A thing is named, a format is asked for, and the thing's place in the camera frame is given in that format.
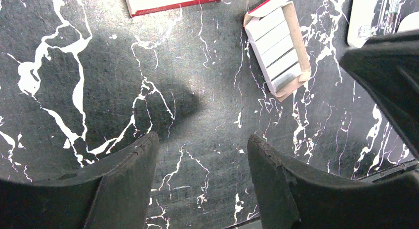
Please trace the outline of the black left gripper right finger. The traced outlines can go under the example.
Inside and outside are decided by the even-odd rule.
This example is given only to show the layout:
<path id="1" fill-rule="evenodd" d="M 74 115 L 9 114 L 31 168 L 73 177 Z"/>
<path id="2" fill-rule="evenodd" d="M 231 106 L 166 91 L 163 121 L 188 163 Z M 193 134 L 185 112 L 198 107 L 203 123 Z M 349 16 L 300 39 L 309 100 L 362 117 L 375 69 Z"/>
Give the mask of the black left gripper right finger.
<path id="1" fill-rule="evenodd" d="M 264 229 L 416 229 L 419 172 L 375 181 L 339 177 L 251 135 L 248 162 Z"/>

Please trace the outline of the cardboard staple tray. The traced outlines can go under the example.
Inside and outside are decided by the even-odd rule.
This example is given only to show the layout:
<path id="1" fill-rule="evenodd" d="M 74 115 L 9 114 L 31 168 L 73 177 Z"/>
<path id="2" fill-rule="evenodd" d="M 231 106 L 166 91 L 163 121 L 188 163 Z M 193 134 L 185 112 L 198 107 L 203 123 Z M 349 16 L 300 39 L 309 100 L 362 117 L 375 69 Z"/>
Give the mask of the cardboard staple tray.
<path id="1" fill-rule="evenodd" d="M 283 101 L 309 81 L 311 65 L 292 0 L 266 0 L 243 27 L 272 95 Z"/>

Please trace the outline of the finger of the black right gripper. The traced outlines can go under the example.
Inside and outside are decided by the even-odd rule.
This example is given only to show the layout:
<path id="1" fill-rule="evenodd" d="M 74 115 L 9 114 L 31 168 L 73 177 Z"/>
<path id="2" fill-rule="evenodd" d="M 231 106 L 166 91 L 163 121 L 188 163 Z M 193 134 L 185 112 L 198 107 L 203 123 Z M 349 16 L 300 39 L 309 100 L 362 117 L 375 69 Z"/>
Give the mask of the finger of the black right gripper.
<path id="1" fill-rule="evenodd" d="M 419 32 L 373 37 L 349 48 L 340 66 L 383 112 L 415 157 L 419 157 Z"/>

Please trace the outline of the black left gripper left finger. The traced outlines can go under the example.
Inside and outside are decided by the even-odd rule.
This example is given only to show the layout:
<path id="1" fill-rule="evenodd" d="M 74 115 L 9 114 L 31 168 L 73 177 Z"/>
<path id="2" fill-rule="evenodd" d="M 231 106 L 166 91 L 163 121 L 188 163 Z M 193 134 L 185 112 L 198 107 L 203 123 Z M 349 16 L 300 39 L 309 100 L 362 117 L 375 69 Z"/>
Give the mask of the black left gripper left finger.
<path id="1" fill-rule="evenodd" d="M 3 229 L 142 229 L 159 153 L 150 132 L 55 179 L 0 182 Z"/>

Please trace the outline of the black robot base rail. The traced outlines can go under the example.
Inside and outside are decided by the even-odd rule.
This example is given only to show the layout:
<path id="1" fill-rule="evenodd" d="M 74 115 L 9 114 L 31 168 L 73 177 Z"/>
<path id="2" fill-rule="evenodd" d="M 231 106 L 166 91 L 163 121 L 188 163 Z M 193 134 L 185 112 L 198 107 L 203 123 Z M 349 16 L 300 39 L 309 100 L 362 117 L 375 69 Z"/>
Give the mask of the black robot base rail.
<path id="1" fill-rule="evenodd" d="M 364 176 L 358 180 L 361 182 L 367 182 L 367 183 L 378 182 L 378 181 L 390 179 L 392 177 L 401 175 L 404 172 L 416 170 L 418 168 L 419 168 L 419 162 L 413 159 L 413 160 L 403 162 L 399 165 L 392 166 L 384 170 L 379 170 L 376 173 L 373 173 L 369 176 Z M 262 229 L 262 223 L 260 221 L 260 217 L 257 216 L 249 220 L 246 220 L 242 223 L 229 226 L 227 227 L 227 229 Z"/>

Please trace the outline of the red white staple box sleeve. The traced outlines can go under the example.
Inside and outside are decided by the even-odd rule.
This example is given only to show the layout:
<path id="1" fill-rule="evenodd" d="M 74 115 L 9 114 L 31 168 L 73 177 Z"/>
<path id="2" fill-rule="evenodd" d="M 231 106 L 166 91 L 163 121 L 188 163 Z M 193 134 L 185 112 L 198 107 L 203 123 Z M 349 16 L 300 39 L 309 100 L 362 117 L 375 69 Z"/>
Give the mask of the red white staple box sleeve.
<path id="1" fill-rule="evenodd" d="M 220 0 L 126 0 L 131 17 Z"/>

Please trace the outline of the white metal stapler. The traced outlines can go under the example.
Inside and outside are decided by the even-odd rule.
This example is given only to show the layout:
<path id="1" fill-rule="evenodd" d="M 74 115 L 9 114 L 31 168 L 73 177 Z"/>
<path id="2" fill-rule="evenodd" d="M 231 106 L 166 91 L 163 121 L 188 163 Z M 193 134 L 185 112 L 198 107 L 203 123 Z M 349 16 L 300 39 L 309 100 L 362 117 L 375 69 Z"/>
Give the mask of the white metal stapler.
<path id="1" fill-rule="evenodd" d="M 419 0 L 353 0 L 347 43 L 360 48 L 372 37 L 419 29 Z"/>

